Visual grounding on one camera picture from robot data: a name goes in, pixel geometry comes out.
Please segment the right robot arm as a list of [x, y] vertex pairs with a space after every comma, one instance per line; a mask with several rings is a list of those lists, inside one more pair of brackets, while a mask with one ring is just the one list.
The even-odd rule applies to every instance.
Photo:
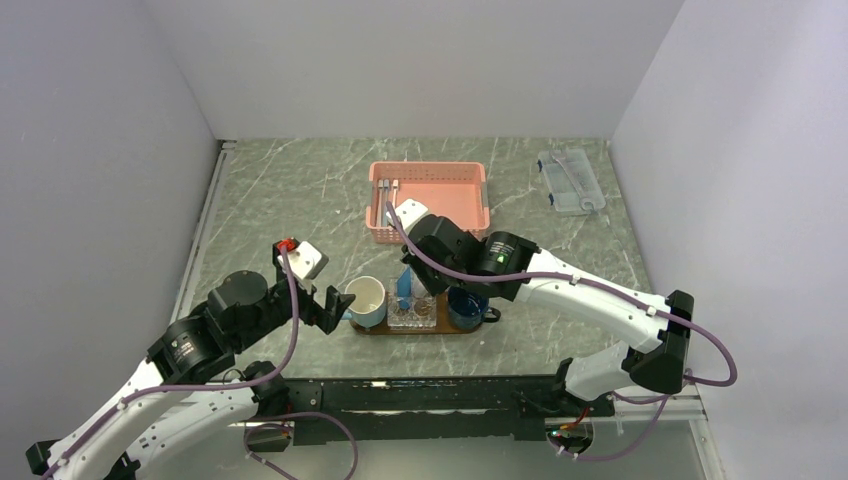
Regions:
[[669, 315], [691, 317], [693, 298], [640, 293], [568, 265], [536, 243], [508, 232], [478, 239], [450, 219], [401, 207], [392, 226], [406, 235], [403, 263], [431, 294], [451, 287], [485, 299], [547, 308], [605, 329], [616, 343], [568, 358], [551, 388], [557, 411], [574, 415], [619, 388], [677, 394], [685, 383], [690, 331]]

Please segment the pink plastic basket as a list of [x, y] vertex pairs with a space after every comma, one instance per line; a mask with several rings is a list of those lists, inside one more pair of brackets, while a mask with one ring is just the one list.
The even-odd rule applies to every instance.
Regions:
[[400, 242], [391, 227], [376, 226], [380, 179], [399, 180], [397, 204], [418, 200], [431, 213], [448, 217], [477, 237], [490, 227], [486, 172], [479, 162], [381, 161], [371, 165], [368, 179], [365, 225], [378, 244]]

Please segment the blue toothpaste tube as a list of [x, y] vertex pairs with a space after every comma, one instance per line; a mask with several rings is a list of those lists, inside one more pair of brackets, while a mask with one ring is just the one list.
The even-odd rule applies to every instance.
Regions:
[[411, 309], [412, 298], [412, 271], [407, 266], [395, 282], [396, 305], [402, 311]]

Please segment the dark blue mug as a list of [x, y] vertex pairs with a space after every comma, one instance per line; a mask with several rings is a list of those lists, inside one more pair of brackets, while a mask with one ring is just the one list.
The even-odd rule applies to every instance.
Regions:
[[448, 289], [447, 308], [451, 324], [463, 331], [472, 331], [483, 323], [497, 323], [502, 317], [488, 298], [458, 287]]

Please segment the clear acrylic holder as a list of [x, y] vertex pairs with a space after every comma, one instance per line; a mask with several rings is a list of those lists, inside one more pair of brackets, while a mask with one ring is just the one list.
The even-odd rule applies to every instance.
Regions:
[[437, 300], [430, 295], [423, 284], [412, 279], [411, 309], [400, 310], [396, 305], [395, 282], [393, 279], [388, 296], [387, 325], [392, 330], [425, 331], [434, 330], [437, 325]]

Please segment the light blue mug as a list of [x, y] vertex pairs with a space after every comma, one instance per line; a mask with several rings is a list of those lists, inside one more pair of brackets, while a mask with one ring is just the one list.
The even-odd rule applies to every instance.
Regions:
[[360, 276], [351, 280], [346, 288], [346, 294], [355, 296], [353, 303], [342, 316], [362, 328], [373, 328], [379, 325], [387, 315], [387, 292], [383, 283], [372, 276]]

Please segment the brown wooden oval tray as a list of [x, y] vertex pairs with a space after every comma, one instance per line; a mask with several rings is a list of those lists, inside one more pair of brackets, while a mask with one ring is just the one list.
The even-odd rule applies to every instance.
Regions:
[[344, 317], [350, 326], [363, 335], [454, 335], [477, 331], [483, 322], [471, 328], [458, 327], [450, 317], [448, 295], [412, 298], [410, 308], [398, 306], [392, 292], [386, 294], [387, 312], [384, 320], [372, 327], [357, 324], [350, 315]]

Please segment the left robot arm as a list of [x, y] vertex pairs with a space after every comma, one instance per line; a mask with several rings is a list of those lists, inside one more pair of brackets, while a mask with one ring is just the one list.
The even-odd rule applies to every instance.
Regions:
[[282, 375], [291, 361], [255, 361], [227, 380], [238, 355], [279, 327], [332, 333], [356, 300], [330, 286], [315, 300], [311, 282], [326, 256], [308, 242], [272, 248], [277, 280], [254, 271], [229, 274], [205, 301], [171, 323], [124, 385], [87, 421], [60, 440], [26, 451], [42, 479], [139, 479], [216, 430], [259, 417], [290, 414], [295, 396]]

